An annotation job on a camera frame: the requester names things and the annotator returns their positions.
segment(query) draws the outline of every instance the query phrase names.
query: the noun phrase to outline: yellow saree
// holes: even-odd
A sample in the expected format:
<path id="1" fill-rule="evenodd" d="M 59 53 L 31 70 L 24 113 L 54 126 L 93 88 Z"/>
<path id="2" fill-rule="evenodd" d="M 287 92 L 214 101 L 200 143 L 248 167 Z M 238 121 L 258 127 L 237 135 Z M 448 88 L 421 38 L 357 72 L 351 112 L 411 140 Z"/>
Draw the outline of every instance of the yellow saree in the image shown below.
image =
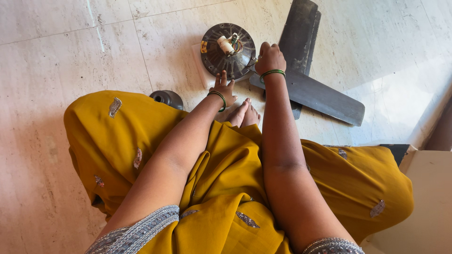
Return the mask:
<path id="1" fill-rule="evenodd" d="M 122 104 L 113 118 L 114 98 Z M 69 152 L 93 206 L 106 220 L 186 114 L 146 95 L 120 91 L 88 94 L 69 106 L 64 116 Z M 180 214 L 189 215 L 166 226 L 138 253 L 290 253 L 267 201 L 260 143 L 256 125 L 238 128 L 214 121 L 179 204 Z M 389 149 L 301 143 L 320 192 L 358 244 L 412 212 L 411 181 Z"/>

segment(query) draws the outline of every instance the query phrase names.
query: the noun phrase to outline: bangle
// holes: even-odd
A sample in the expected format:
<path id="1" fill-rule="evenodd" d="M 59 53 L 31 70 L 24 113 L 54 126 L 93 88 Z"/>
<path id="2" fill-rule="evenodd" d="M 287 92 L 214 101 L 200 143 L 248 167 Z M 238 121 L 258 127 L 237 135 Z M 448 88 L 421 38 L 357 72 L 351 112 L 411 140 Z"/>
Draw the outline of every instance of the bangle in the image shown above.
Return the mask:
<path id="1" fill-rule="evenodd" d="M 280 70 L 280 69 L 273 69 L 273 70 L 269 70 L 269 71 L 266 71 L 266 72 L 264 72 L 264 74 L 262 74 L 261 76 L 260 76 L 260 82 L 262 83 L 262 84 L 264 84 L 264 81 L 263 81 L 263 78 L 264 78 L 264 76 L 266 76 L 266 75 L 268 75 L 268 74 L 271 74 L 271 73 L 279 73 L 279 74 L 282 74 L 284 77 L 286 77 L 286 73 L 283 71 L 283 70 Z"/>
<path id="2" fill-rule="evenodd" d="M 223 108 L 219 110 L 219 112 L 223 112 L 226 109 L 226 99 L 225 99 L 225 97 L 218 91 L 211 91 L 211 92 L 209 92 L 207 94 L 207 96 L 209 96 L 211 94 L 216 94 L 216 95 L 220 96 L 223 99 L 223 102 L 224 102 Z"/>

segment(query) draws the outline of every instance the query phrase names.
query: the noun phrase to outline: marble floor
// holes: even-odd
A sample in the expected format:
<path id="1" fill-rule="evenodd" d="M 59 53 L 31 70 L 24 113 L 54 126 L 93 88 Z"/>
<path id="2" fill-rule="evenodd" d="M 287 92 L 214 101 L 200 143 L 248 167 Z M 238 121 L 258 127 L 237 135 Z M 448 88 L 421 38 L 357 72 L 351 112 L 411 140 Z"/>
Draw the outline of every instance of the marble floor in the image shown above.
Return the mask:
<path id="1" fill-rule="evenodd" d="M 310 75 L 366 106 L 361 127 L 304 108 L 300 138 L 422 147 L 452 94 L 450 0 L 315 0 Z M 0 249 L 83 253 L 105 225 L 75 173 L 63 113 L 104 89 L 205 96 L 191 46 L 211 26 L 277 43 L 290 0 L 0 0 Z M 242 81 L 239 100 L 262 90 Z M 226 118 L 227 112 L 218 115 Z"/>

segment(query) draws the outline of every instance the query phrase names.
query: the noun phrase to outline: woman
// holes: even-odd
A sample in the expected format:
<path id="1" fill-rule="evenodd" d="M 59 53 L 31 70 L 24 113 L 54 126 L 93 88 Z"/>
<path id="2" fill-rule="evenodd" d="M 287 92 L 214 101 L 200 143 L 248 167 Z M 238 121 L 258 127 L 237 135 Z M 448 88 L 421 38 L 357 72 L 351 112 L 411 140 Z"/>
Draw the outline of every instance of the woman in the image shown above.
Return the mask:
<path id="1" fill-rule="evenodd" d="M 260 55 L 257 73 L 285 70 L 276 44 Z M 360 254 L 409 216 L 411 182 L 387 148 L 300 143 L 284 76 L 263 81 L 262 134 L 250 99 L 213 121 L 237 99 L 225 71 L 190 113 L 118 91 L 71 104 L 69 152 L 108 221 L 86 253 Z"/>

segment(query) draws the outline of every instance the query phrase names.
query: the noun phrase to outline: finger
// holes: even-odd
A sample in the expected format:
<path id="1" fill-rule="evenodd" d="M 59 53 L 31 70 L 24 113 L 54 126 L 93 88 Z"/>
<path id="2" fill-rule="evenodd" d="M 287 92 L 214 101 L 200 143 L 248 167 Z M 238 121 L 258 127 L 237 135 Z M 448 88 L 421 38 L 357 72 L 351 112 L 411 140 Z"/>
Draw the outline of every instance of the finger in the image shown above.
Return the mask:
<path id="1" fill-rule="evenodd" d="M 272 47 L 277 48 L 277 49 L 279 50 L 279 46 L 278 46 L 278 44 L 276 44 L 276 43 L 274 43 L 274 44 L 272 45 Z"/>
<path id="2" fill-rule="evenodd" d="M 226 78 L 226 71 L 223 70 L 223 75 L 221 75 L 221 85 L 226 85 L 227 78 Z"/>
<path id="3" fill-rule="evenodd" d="M 231 89 L 234 89 L 234 84 L 235 80 L 231 80 L 227 86 L 230 87 Z"/>
<path id="4" fill-rule="evenodd" d="M 215 79 L 215 86 L 220 84 L 220 73 L 217 73 L 217 77 Z"/>
<path id="5" fill-rule="evenodd" d="M 268 42 L 263 42 L 262 45 L 260 45 L 260 52 L 259 54 L 261 56 L 264 55 L 264 52 L 266 52 L 268 49 L 270 48 L 270 43 Z"/>

